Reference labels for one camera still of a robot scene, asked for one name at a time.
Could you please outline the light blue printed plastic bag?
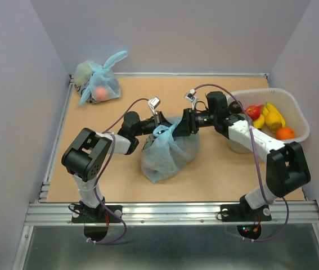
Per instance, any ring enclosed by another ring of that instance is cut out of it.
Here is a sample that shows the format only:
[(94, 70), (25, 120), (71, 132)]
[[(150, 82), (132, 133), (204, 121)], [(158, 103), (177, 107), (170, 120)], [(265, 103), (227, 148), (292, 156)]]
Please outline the light blue printed plastic bag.
[(200, 137), (191, 134), (173, 137), (181, 117), (168, 119), (170, 126), (160, 125), (146, 138), (141, 152), (141, 169), (152, 183), (171, 178), (190, 163), (200, 150)]

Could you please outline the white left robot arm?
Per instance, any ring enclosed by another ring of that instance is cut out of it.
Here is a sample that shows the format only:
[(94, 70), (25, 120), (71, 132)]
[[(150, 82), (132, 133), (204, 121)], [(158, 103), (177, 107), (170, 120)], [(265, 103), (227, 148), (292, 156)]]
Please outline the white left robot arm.
[(62, 156), (61, 163), (73, 176), (85, 205), (85, 215), (93, 222), (104, 217), (104, 200), (97, 176), (107, 154), (132, 154), (139, 145), (138, 136), (151, 134), (160, 125), (170, 127), (171, 122), (162, 112), (156, 112), (149, 119), (141, 120), (135, 111), (125, 113), (117, 134), (98, 133), (83, 128)]

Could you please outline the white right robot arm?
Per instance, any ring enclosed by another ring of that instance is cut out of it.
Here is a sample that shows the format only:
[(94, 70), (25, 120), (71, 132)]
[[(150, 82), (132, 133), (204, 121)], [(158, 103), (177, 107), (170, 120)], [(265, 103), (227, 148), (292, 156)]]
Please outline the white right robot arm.
[(273, 203), (311, 180), (302, 146), (297, 142), (284, 143), (254, 128), (242, 116), (231, 114), (226, 96), (220, 92), (206, 95), (208, 108), (198, 112), (194, 108), (184, 109), (173, 137), (196, 134), (202, 127), (214, 127), (215, 131), (246, 149), (255, 159), (266, 163), (266, 180), (244, 196), (238, 205), (238, 213), (244, 219), (252, 219), (258, 208)]

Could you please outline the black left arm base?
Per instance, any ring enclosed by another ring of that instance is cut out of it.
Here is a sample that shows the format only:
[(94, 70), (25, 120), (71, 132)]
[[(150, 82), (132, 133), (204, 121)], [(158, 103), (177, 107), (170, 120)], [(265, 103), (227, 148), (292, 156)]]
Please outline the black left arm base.
[(118, 239), (104, 240), (104, 238), (108, 235), (111, 224), (122, 223), (121, 205), (109, 205), (106, 209), (99, 204), (96, 208), (90, 208), (80, 201), (77, 204), (69, 204), (68, 209), (71, 211), (71, 222), (84, 225), (83, 234), (87, 242), (105, 245), (118, 241)]

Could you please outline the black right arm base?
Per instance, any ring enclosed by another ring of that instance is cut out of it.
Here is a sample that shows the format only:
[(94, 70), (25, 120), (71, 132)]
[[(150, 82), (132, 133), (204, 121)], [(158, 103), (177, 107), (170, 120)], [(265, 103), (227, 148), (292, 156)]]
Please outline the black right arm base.
[(258, 209), (252, 209), (245, 196), (242, 196), (238, 203), (222, 204), (216, 219), (222, 222), (239, 222), (237, 231), (239, 236), (245, 240), (257, 240), (262, 233), (262, 222), (272, 220), (269, 205), (264, 204)]

